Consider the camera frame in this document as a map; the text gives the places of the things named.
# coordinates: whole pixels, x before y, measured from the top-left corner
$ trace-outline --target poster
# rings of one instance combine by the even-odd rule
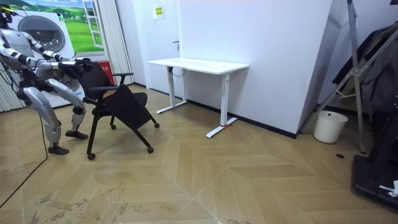
[[[103,51],[94,46],[81,0],[0,0],[0,3],[10,5],[14,10],[61,13],[75,52]],[[91,4],[87,8],[88,14],[93,13]],[[91,24],[94,30],[98,30],[95,20],[91,20]],[[101,43],[98,35],[96,41]]]

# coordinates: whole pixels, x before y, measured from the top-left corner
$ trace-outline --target desk foot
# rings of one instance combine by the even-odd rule
[[[183,104],[185,104],[185,103],[187,103],[187,102],[186,102],[186,101],[183,101],[183,102],[181,102],[181,103],[177,103],[175,106],[169,106],[169,107],[163,108],[163,109],[161,109],[161,110],[156,111],[156,113],[161,114],[161,113],[163,113],[164,111],[168,111],[168,110],[170,110],[170,109],[172,109],[172,108],[176,108],[176,107],[178,107],[178,106],[180,106],[180,105],[183,105]]]
[[[227,125],[226,126],[224,126],[224,127],[218,126],[214,130],[212,130],[209,133],[207,133],[206,137],[208,137],[208,138],[213,137],[215,134],[219,133],[222,129],[228,127],[228,125],[230,125],[232,122],[234,122],[236,120],[237,120],[237,118],[231,118],[231,119],[227,120],[227,122],[226,122]]]

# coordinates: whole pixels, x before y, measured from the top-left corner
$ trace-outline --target robot leg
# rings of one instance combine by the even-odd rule
[[[67,137],[74,137],[78,139],[86,139],[88,136],[86,134],[78,132],[78,128],[83,122],[83,118],[86,115],[86,107],[84,104],[81,102],[81,99],[74,94],[74,92],[64,85],[63,83],[60,83],[59,81],[56,81],[53,78],[50,78],[45,81],[48,86],[51,86],[54,88],[54,93],[58,96],[61,96],[63,99],[71,102],[74,107],[72,109],[73,115],[72,115],[72,130],[67,131],[65,135]]]
[[[34,87],[23,88],[24,94],[30,100],[32,107],[38,114],[44,119],[46,124],[45,135],[50,141],[49,153],[57,155],[65,155],[69,152],[68,149],[64,149],[58,145],[61,138],[61,123],[52,109],[50,102],[38,89]]]

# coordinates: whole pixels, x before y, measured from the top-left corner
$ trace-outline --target standing desk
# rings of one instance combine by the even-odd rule
[[[177,106],[183,105],[187,102],[187,97],[185,96],[185,80],[183,78],[183,101],[181,103],[175,103],[174,95],[174,78],[173,78],[173,67],[183,68],[193,72],[208,73],[211,75],[222,75],[223,82],[221,84],[221,119],[220,125],[214,130],[210,131],[206,137],[211,138],[216,133],[220,132],[222,129],[227,127],[227,125],[236,121],[237,118],[231,118],[227,120],[227,110],[228,110],[228,90],[229,90],[229,74],[233,73],[242,68],[247,68],[249,65],[240,63],[229,63],[229,62],[216,62],[209,60],[196,60],[189,58],[171,58],[164,60],[153,60],[148,61],[148,63],[156,65],[165,65],[167,67],[167,77],[169,80],[169,90],[170,90],[170,106],[164,109],[158,110],[157,113],[163,113],[164,111],[170,110]]]

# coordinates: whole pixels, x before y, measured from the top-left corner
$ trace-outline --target white bucket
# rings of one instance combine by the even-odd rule
[[[342,114],[321,111],[318,115],[313,137],[318,141],[333,144],[337,142],[347,121],[348,118]]]

